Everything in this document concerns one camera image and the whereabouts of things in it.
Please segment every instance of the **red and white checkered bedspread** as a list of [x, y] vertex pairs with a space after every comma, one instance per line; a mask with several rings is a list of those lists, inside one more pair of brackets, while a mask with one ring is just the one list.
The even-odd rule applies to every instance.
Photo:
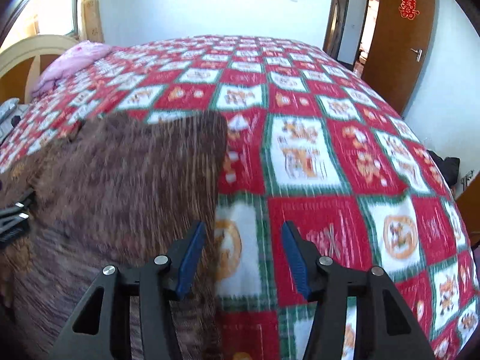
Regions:
[[[303, 356], [314, 305], [292, 282], [285, 220], [344, 266], [382, 266], [437, 357], [457, 354], [480, 302], [448, 187], [395, 111], [317, 47], [201, 36], [117, 48], [33, 101], [1, 147], [0, 170], [80, 119], [125, 110], [157, 123], [205, 109], [229, 123], [216, 221], [226, 359]], [[355, 321], [353, 298], [347, 328]]]

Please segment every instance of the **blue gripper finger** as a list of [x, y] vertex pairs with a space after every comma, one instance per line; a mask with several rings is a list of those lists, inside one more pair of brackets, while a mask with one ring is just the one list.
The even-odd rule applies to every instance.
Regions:
[[282, 225], [283, 249], [289, 262], [290, 271], [295, 280], [297, 291], [308, 300], [312, 289], [309, 286], [307, 263], [300, 249], [303, 242], [304, 240], [291, 221], [287, 221]]
[[190, 291], [192, 281], [194, 280], [198, 260], [202, 255], [202, 249], [205, 245], [205, 223], [198, 222], [193, 234], [189, 232], [189, 236], [190, 243], [178, 269], [178, 283], [175, 292], [179, 299], [183, 299]]

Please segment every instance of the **cream headboard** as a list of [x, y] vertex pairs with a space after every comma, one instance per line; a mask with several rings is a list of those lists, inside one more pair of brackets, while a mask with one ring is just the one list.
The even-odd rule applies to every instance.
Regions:
[[30, 102], [35, 81], [49, 64], [78, 44], [75, 38], [37, 35], [23, 39], [0, 53], [0, 104], [11, 97]]

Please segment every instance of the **electrical outlet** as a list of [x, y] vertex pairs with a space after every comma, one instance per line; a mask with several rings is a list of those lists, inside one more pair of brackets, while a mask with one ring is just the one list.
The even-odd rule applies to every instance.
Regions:
[[462, 184], [462, 191], [465, 191], [467, 187], [470, 185], [470, 181], [473, 179], [473, 170], [469, 171], [465, 176], [460, 179], [460, 183]]

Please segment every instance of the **metal screw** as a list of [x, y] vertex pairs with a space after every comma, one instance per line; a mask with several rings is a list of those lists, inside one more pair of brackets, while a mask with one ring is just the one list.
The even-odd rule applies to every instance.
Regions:
[[375, 276], [382, 276], [385, 271], [384, 271], [381, 267], [379, 267], [379, 266], [374, 266], [374, 267], [371, 269], [371, 272], [372, 272]]
[[331, 266], [333, 260], [328, 256], [322, 256], [318, 259], [318, 262], [323, 266]]
[[169, 262], [169, 258], [163, 254], [160, 254], [154, 259], [154, 263], [157, 264], [158, 266], [163, 266], [168, 262]]
[[115, 267], [113, 265], [108, 265], [105, 268], [103, 268], [103, 274], [104, 275], [111, 275], [112, 273], [115, 272]]

